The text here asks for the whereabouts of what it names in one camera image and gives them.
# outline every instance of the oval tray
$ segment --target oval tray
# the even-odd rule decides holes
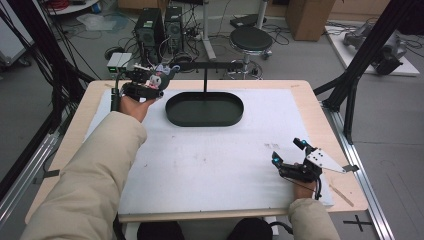
[[[240,121],[244,105],[227,92],[182,92],[166,103],[168,120],[180,127],[231,126]]]

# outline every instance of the concrete floor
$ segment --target concrete floor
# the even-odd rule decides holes
[[[71,37],[88,64],[102,79],[110,79],[104,58],[106,49],[125,42],[131,37],[134,23],[120,18],[121,29],[112,32],[86,32],[81,25],[74,26],[77,15],[61,19],[66,29],[76,31]],[[231,16],[225,17],[221,34],[232,31],[229,24]],[[210,32],[217,32],[220,20],[210,20]],[[267,24],[286,27],[284,19],[269,18]],[[313,88],[341,75],[344,68],[330,41],[322,36],[318,42],[294,41],[289,33],[283,33],[289,45],[274,44],[273,56],[268,60],[253,57],[264,69],[264,79],[303,79]],[[212,38],[218,61],[240,58],[225,38]],[[206,60],[203,46],[197,44],[200,56],[197,61]],[[423,49],[414,50],[424,55]],[[420,71],[424,72],[424,59],[408,52],[406,58]],[[77,58],[79,68],[90,74],[91,70]],[[51,111],[51,87],[45,82],[37,66],[20,67],[14,65],[0,73],[0,134],[7,141],[0,141],[3,177],[33,134]],[[210,73],[210,79],[220,79],[223,72]],[[201,79],[202,73],[179,74],[176,79]],[[424,238],[424,193],[421,191],[424,178],[424,77],[377,76],[364,74],[358,86],[355,116],[353,122],[353,141],[359,153],[378,201],[397,239]],[[318,96],[324,100],[329,93]],[[18,207],[0,229],[4,239],[18,239],[25,223],[24,217],[38,185],[31,185],[20,200]],[[363,231],[354,221],[355,215],[362,222],[370,222],[368,212],[331,214],[333,222],[342,239],[378,239],[373,226],[363,225]],[[278,220],[287,222],[286,217]],[[224,239],[237,221],[211,220],[183,222],[181,225],[186,239]],[[292,239],[283,229],[277,239]]]

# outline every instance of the black stool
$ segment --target black stool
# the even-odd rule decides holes
[[[240,27],[230,34],[230,45],[236,51],[244,53],[244,58],[232,62],[243,63],[243,69],[228,69],[227,75],[231,79],[241,74],[242,79],[249,75],[255,79],[262,79],[262,67],[250,60],[250,55],[267,55],[271,48],[272,38],[268,33],[255,27]]]

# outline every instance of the wooden table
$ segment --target wooden table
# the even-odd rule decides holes
[[[112,88],[113,81],[92,82],[75,113],[75,116],[64,136],[55,158],[49,168],[50,171],[62,169],[81,146],[89,124],[97,110],[101,96],[105,90]],[[174,80],[171,81],[168,89],[194,89],[201,91],[203,81],[197,80]],[[304,126],[309,134],[312,146],[319,146],[332,156],[341,166],[348,164],[347,159],[325,117],[319,102],[317,101],[310,85],[301,80],[262,80],[262,81],[227,81],[210,80],[208,89],[290,89],[301,114]],[[330,186],[330,191],[335,205],[328,208],[329,212],[363,211],[368,205],[364,194],[354,175],[350,172],[340,174],[324,169],[324,174]],[[28,222],[33,212],[45,199],[59,177],[47,178],[43,181],[34,202],[28,211],[25,221]],[[226,212],[206,212],[206,213],[182,213],[175,214],[172,219],[206,219],[222,217],[246,217],[246,216],[273,216],[285,215],[287,209],[264,209],[249,212],[226,211]],[[123,222],[167,220],[169,216],[159,215],[150,218],[121,219]]]

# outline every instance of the beige sleeve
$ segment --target beige sleeve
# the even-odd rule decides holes
[[[111,112],[61,171],[21,239],[111,239],[128,171],[146,138],[135,118]]]
[[[295,240],[340,239],[330,216],[321,202],[298,199],[289,208],[289,220]]]

